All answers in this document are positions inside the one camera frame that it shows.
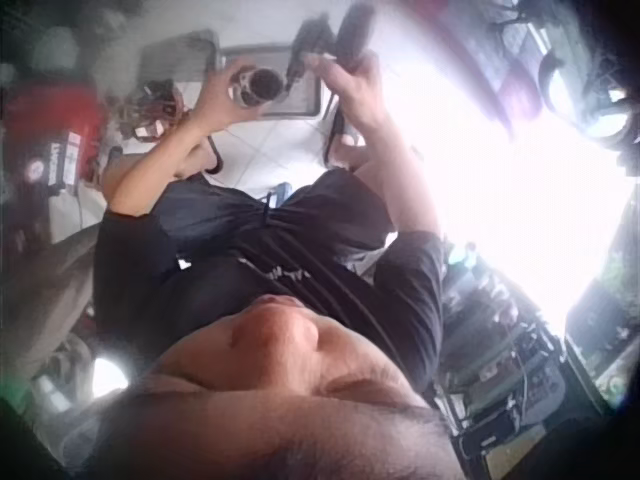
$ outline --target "black t-shirt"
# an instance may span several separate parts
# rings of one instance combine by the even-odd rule
[[[136,374],[182,337],[259,296],[291,295],[372,341],[420,392],[442,337],[442,254],[435,235],[400,233],[371,285],[290,233],[263,227],[181,270],[153,216],[107,212],[96,246],[96,322],[105,346],[124,354]]]

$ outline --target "forearm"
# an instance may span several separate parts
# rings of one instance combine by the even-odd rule
[[[134,217],[149,213],[202,136],[201,129],[188,121],[171,132],[120,181],[109,209]]]
[[[387,211],[399,232],[427,231],[441,235],[440,224],[422,163],[390,118],[364,133],[378,165]]]

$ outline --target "person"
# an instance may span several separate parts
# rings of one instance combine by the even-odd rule
[[[104,413],[91,478],[462,477],[421,396],[441,342],[443,247],[420,161],[385,108],[374,54],[354,74],[305,61],[365,139],[332,142],[348,168],[279,208],[200,174],[173,181],[190,156],[213,166],[204,137],[260,115],[228,95],[240,61],[114,182],[96,323],[135,380]],[[372,283],[345,266],[392,231]]]

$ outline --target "person's left hand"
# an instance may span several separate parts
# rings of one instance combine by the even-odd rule
[[[251,65],[251,62],[240,58],[224,70],[208,74],[196,106],[189,116],[189,121],[197,125],[203,135],[224,130],[234,123],[256,120],[262,113],[264,105],[245,108],[234,102],[229,95],[231,78],[247,65]]]

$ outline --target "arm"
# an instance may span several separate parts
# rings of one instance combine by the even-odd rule
[[[231,77],[246,63],[237,61],[203,84],[189,118],[169,133],[118,184],[109,208],[115,213],[139,217],[151,211],[184,159],[203,137],[229,125],[256,119],[260,108],[242,108],[229,96]]]
[[[347,120],[362,133],[381,174],[383,200],[397,230],[440,236],[424,169],[384,105],[377,57],[367,54],[354,75],[324,57],[310,55],[306,62],[340,97]]]

